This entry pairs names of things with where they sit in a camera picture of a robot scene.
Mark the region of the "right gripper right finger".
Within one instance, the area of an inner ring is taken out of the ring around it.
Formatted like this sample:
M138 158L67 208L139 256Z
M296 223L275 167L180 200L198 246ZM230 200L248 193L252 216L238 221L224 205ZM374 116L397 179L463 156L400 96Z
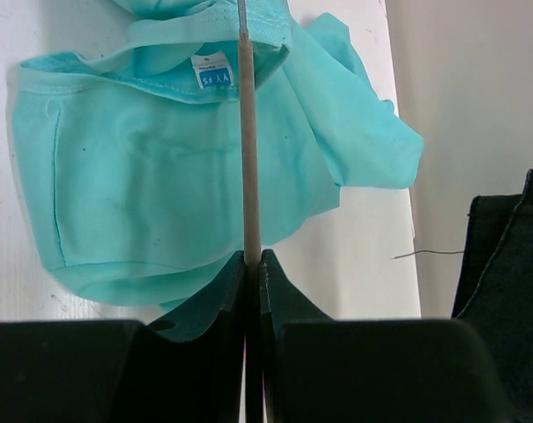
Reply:
M515 419L490 353L466 323L332 319L269 249L259 298L271 422Z

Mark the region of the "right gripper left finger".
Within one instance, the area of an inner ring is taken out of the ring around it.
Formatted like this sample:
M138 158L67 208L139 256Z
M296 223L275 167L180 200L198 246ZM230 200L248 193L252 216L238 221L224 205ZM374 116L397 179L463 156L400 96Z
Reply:
M0 422L235 422L245 265L152 323L0 323Z

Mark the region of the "teal t shirt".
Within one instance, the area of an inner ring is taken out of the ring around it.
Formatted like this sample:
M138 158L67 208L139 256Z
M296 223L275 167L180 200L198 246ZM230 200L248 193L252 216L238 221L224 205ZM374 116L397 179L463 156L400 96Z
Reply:
M124 1L127 43L19 65L19 176L45 269L74 294L174 307L243 242L233 1ZM406 189L423 138L372 88L348 27L247 4L267 245L339 206L340 189Z

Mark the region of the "grey hanger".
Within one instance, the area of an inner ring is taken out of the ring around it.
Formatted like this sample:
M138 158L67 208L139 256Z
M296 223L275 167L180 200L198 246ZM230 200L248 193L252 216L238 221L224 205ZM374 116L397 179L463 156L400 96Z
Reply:
M249 39L246 1L237 2L239 13L239 94L241 106L241 158L244 220L244 261L256 270L262 254L258 187L257 120L253 44Z

